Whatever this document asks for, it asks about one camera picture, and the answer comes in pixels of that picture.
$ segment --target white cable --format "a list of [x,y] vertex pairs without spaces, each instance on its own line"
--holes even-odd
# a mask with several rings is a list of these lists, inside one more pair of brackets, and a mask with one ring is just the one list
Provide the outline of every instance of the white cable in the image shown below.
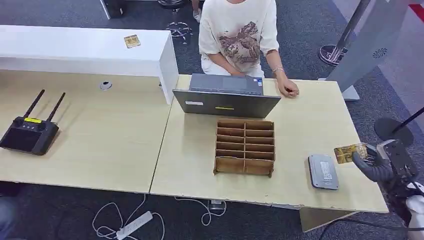
[[[95,226],[94,226],[94,223],[95,223],[95,221],[96,221],[96,219],[97,219],[97,216],[99,215],[99,213],[104,209],[104,208],[106,208],[107,206],[109,206],[109,205],[114,205],[115,206],[115,208],[116,208],[116,210],[117,210],[117,212],[118,212],[118,215],[119,215],[119,218],[120,218],[120,228],[119,229],[122,229],[124,226],[126,226],[127,225],[127,223],[128,223],[128,221],[130,221],[130,219],[131,219],[131,217],[137,212],[137,210],[139,209],[139,208],[141,208],[141,206],[145,203],[145,201],[146,201],[146,194],[144,194],[143,195],[143,201],[140,203],[140,205],[138,205],[138,207],[131,213],[131,215],[129,215],[129,217],[128,217],[128,219],[125,221],[125,224],[124,224],[124,219],[122,218],[122,214],[121,214],[121,211],[119,210],[119,207],[118,207],[118,205],[116,204],[116,203],[114,203],[114,202],[109,202],[108,204],[106,204],[106,205],[104,205],[104,206],[102,206],[101,208],[100,208],[100,210],[95,214],[95,216],[94,216],[94,218],[93,218],[93,221],[92,221],[92,223],[91,223],[91,226],[92,226],[92,228],[93,228],[93,230],[95,231],[95,233],[96,233],[96,235],[98,236],[98,237],[101,237],[101,238],[107,238],[107,239],[116,239],[117,238],[117,236],[116,236],[116,234],[117,234],[117,232],[118,231],[116,231],[116,230],[113,230],[112,228],[110,228],[110,227],[108,227],[108,226],[100,226],[100,227],[98,227],[98,228],[96,228]],[[164,240],[164,236],[165,236],[165,222],[164,222],[164,219],[162,218],[162,216],[159,214],[159,213],[157,213],[157,212],[153,212],[152,213],[152,215],[158,215],[159,217],[160,217],[160,220],[162,221],[162,229],[163,229],[163,233],[162,233],[162,238],[160,239],[160,240]],[[100,232],[100,230],[103,230],[103,229],[106,229],[106,230],[109,230],[109,233],[101,233]],[[135,237],[133,237],[133,236],[130,236],[130,235],[128,235],[127,236],[127,238],[130,238],[130,239],[133,239],[133,240],[138,240],[137,238],[135,238]]]
[[159,214],[159,213],[157,213],[157,212],[152,212],[151,213],[152,215],[158,215],[159,216],[159,218],[160,218],[160,220],[162,221],[162,238],[160,239],[160,240],[164,240],[164,237],[165,237],[165,222],[164,222],[164,219],[162,218],[162,216]]
[[[226,210],[227,210],[227,203],[225,202],[225,201],[223,201],[224,202],[224,211],[221,213],[221,214],[216,214],[216,213],[212,213],[210,210],[209,210],[209,208],[203,203],[203,202],[201,202],[201,201],[199,201],[199,200],[196,200],[196,199],[191,199],[191,198],[177,198],[176,196],[174,196],[173,197],[175,200],[177,200],[177,201],[192,201],[192,202],[196,202],[196,203],[200,203],[205,209],[206,209],[206,213],[205,214],[203,214],[202,216],[201,216],[201,219],[200,219],[200,221],[201,221],[201,224],[203,224],[203,226],[209,226],[209,224],[211,224],[211,221],[212,221],[212,215],[213,216],[217,216],[217,217],[221,217],[222,215],[224,215],[225,214],[225,212],[226,212]],[[204,221],[203,221],[203,218],[206,216],[206,215],[209,215],[209,221],[207,222],[207,223],[205,223]]]

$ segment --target yellow sticker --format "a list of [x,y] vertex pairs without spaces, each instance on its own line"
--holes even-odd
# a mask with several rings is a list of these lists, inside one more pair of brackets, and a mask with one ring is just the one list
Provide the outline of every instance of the yellow sticker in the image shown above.
[[234,110],[232,107],[216,106],[215,109]]
[[36,124],[40,124],[41,123],[41,120],[39,120],[37,118],[29,118],[29,117],[25,118],[24,121],[25,122],[36,123]]
[[140,46],[140,40],[137,35],[126,36],[123,38],[128,49]]

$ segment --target white shorts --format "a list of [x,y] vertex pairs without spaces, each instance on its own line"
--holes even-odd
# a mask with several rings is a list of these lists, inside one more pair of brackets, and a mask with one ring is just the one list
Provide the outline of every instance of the white shorts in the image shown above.
[[[207,56],[201,56],[201,68],[205,74],[212,75],[231,75],[227,70],[223,67],[215,64],[213,61],[209,59]],[[260,64],[249,68],[247,71],[243,72],[247,76],[251,76],[254,78],[265,78],[264,71],[262,71],[262,67]]]

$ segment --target white label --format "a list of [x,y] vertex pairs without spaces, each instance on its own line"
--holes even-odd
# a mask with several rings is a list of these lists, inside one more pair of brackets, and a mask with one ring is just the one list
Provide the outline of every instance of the white label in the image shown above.
[[201,101],[185,101],[185,104],[203,106],[203,102],[201,102]]
[[330,164],[326,161],[320,161],[319,163],[321,164],[321,170],[322,170],[322,175],[324,179],[332,180],[333,177],[331,176],[331,173],[330,173]]

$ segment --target light wood tabletop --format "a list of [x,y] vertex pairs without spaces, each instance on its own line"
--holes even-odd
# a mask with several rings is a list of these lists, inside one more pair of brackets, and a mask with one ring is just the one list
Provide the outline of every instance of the light wood tabletop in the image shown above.
[[[334,218],[353,212],[387,213],[376,183],[353,163],[337,164],[334,148],[360,142],[337,83],[295,82],[300,95],[296,99],[283,97],[266,117],[274,122],[275,128],[271,178],[214,175],[217,120],[229,117],[184,113],[174,98],[150,193],[312,209],[303,212],[305,218],[314,215],[313,209],[341,210],[336,211]],[[189,84],[190,76],[181,75],[177,88],[187,90]],[[273,79],[263,80],[263,91],[268,96],[280,95]],[[338,190],[312,187],[308,167],[311,154],[333,158]],[[323,223],[311,223],[304,231]]]
[[149,192],[170,110],[158,78],[0,71],[0,137],[41,89],[30,117],[42,120],[66,92],[53,118],[60,132],[43,156],[0,148],[0,180]]

